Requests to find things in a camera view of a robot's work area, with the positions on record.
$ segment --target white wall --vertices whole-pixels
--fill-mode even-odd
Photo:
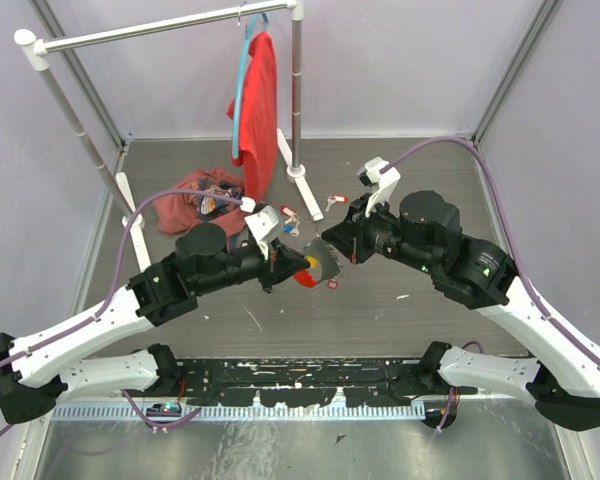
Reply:
[[[239,3],[50,0],[69,35]],[[305,4],[303,133],[395,136],[473,132],[540,0]],[[289,13],[270,15],[280,123],[289,132]],[[227,137],[243,38],[227,20],[80,55],[116,122],[136,138]]]
[[[600,0],[562,2],[484,149],[532,279],[600,343]]]
[[[75,135],[13,42],[22,27],[42,34],[29,4],[0,1],[0,332],[15,336],[67,317],[104,188]],[[72,85],[59,58],[59,81]],[[115,147],[68,89],[101,154]],[[4,420],[0,413],[0,428]],[[0,440],[0,479],[23,430]]]

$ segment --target key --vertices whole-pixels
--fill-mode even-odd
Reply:
[[[300,230],[298,230],[298,227],[300,226],[300,219],[298,218],[298,215],[296,215],[296,214],[293,215],[293,218],[294,218],[293,228],[289,232],[289,235],[291,235],[292,237],[297,237],[298,235],[300,235]]]
[[[329,198],[327,198],[327,208],[325,211],[328,212],[331,208],[331,205],[334,203],[347,203],[348,201],[349,197],[346,195],[329,195]]]
[[[336,199],[333,198],[333,195],[331,195],[329,198],[327,198],[327,208],[325,208],[324,211],[328,212],[331,208],[331,205],[333,205],[334,203],[337,203]]]
[[[288,225],[290,223],[294,223],[294,224],[300,223],[300,217],[298,217],[297,213],[290,214],[289,218],[287,218],[284,222],[285,225]]]

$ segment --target small red object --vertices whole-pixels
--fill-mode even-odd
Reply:
[[[280,207],[280,211],[284,213],[287,217],[292,217],[296,214],[296,212],[291,207],[287,207],[286,205]]]
[[[309,273],[309,270],[301,270],[300,272],[294,273],[293,278],[295,278],[296,282],[300,285],[307,288],[313,288],[318,284],[316,279]]]

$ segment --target metal frame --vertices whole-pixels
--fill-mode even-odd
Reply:
[[[484,139],[484,136],[491,126],[493,119],[500,109],[500,106],[504,102],[513,82],[518,78],[522,68],[526,65],[529,55],[533,51],[534,47],[538,43],[540,36],[546,30],[551,18],[562,3],[562,0],[543,0],[542,4],[538,8],[531,25],[527,29],[518,50],[513,56],[513,60],[509,64],[509,68],[505,73],[504,77],[500,81],[498,88],[491,97],[487,109],[478,123],[476,133],[472,140],[475,144],[480,144]]]
[[[127,148],[128,146],[125,146],[122,149],[122,153],[117,155],[113,165],[114,172],[118,172],[122,167],[122,162],[127,154]],[[71,308],[69,309],[69,315],[71,316],[77,315],[84,310],[88,285],[91,282],[98,250],[102,243],[104,230],[107,225],[107,215],[105,215],[105,213],[109,211],[109,208],[111,207],[111,200],[111,197],[106,195],[102,199],[99,207],[100,214],[98,215],[98,218],[100,220],[89,241],[89,247],[87,249],[89,252],[88,257],[85,259],[82,269],[80,270],[78,287],[75,290]],[[40,417],[26,425],[26,431],[22,442],[20,443],[18,454],[9,477],[11,480],[31,480],[35,477],[53,414],[53,411],[51,411],[44,417]]]
[[[486,159],[482,146],[478,144],[476,148]],[[502,221],[498,211],[495,208],[495,201],[493,200],[493,195],[491,193],[491,189],[489,188],[489,184],[487,183],[482,169],[477,163],[475,167],[480,186],[482,187],[482,191],[487,203],[487,210],[489,212],[489,217],[491,218],[491,225],[493,227],[496,240],[503,250],[510,252],[509,244],[507,243],[506,236],[504,234],[504,228],[502,227]],[[557,425],[555,429],[558,436],[558,441],[562,447],[562,453],[567,463],[567,469],[569,470],[571,477],[582,480],[593,480],[595,476],[591,461],[583,444],[582,435],[578,432],[572,432]]]
[[[61,32],[61,27],[57,23],[53,12],[49,8],[44,8],[46,2],[44,0],[30,0],[32,5],[38,11],[41,19],[46,23],[47,27],[51,31]],[[77,116],[75,110],[71,106],[71,103],[64,94],[62,87],[58,84],[49,62],[46,60],[46,56],[54,52],[63,52],[70,62],[70,65],[74,64],[74,74],[77,75],[78,82],[83,86],[83,91],[86,96],[92,100],[94,108],[101,114],[100,117],[103,120],[105,126],[109,123],[113,124],[113,121],[108,116],[104,105],[102,105],[95,88],[89,81],[84,69],[80,64],[77,56],[73,52],[73,49],[85,47],[88,45],[96,45],[99,43],[106,43],[115,40],[122,40],[125,38],[132,38],[142,35],[149,35],[157,32],[164,32],[168,30],[174,30],[178,28],[189,27],[193,25],[201,25],[205,23],[216,22],[220,20],[226,20],[229,18],[238,18],[246,15],[253,15],[263,12],[269,12],[273,10],[291,10],[292,20],[292,149],[284,140],[282,132],[278,129],[278,147],[283,153],[283,158],[287,162],[287,177],[298,186],[300,193],[307,204],[309,212],[313,220],[320,220],[323,218],[320,207],[318,206],[311,189],[306,181],[306,170],[300,163],[300,138],[301,138],[301,75],[302,75],[302,57],[301,57],[301,44],[302,44],[302,20],[304,18],[304,3],[303,0],[269,0],[253,4],[245,4],[238,7],[225,8],[221,10],[215,10],[212,12],[198,13],[193,15],[187,15],[184,17],[172,18],[168,20],[161,20],[151,22],[147,24],[134,25],[131,27],[117,28],[105,32],[97,32],[86,35],[79,35],[76,37],[65,37],[56,38],[52,40],[41,40],[37,39],[36,36],[29,30],[18,30],[14,36],[16,43],[22,48],[27,59],[31,63],[35,71],[37,71],[45,81],[47,87],[51,91],[56,103],[62,110],[65,118],[69,124],[73,127],[75,134],[80,138],[82,146],[93,162],[94,166],[100,173],[102,180],[104,181],[107,189],[113,197],[113,201],[117,204],[123,212],[123,223],[126,223],[133,209],[134,202],[131,194],[129,183],[124,173],[119,173],[115,178],[106,163],[102,159],[101,155],[97,151],[95,145],[91,141],[89,134],[87,133],[84,125]],[[112,134],[112,138],[120,142],[120,136],[118,133]],[[132,230],[132,236],[134,239],[134,247],[136,256],[138,257],[138,263],[140,269],[143,270],[149,264],[149,255],[147,252],[146,243],[142,237],[142,226],[144,222],[141,216],[138,216],[136,224]]]
[[[40,22],[51,36],[54,38],[65,36],[64,29],[60,25],[58,18],[53,12],[53,9],[49,6],[47,0],[29,0],[29,3],[36,12]],[[118,149],[122,149],[125,144],[123,136],[116,127],[113,118],[109,114],[109,111],[102,101],[102,98],[91,82],[91,79],[82,65],[82,62],[78,58],[78,55],[76,55],[76,53],[72,50],[66,50],[62,52],[62,56],[67,62],[67,67],[73,75],[73,78],[78,83],[82,93],[86,97],[87,101],[91,104],[93,111],[98,116],[107,132],[109,132],[111,140],[116,147],[118,147]]]

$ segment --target blue hanger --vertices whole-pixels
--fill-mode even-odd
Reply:
[[[269,17],[266,13],[262,14],[264,26],[263,32],[267,31],[269,26]],[[249,57],[249,46],[253,39],[253,31],[258,23],[258,16],[254,16],[246,28],[244,35],[244,43],[242,44],[242,54],[240,56],[240,68],[238,69],[238,79],[236,81],[236,100],[233,104],[233,133],[231,136],[231,158],[238,158],[240,153],[240,145],[238,139],[240,136],[240,112],[242,110],[242,90],[244,88],[244,77],[247,74],[247,58]]]

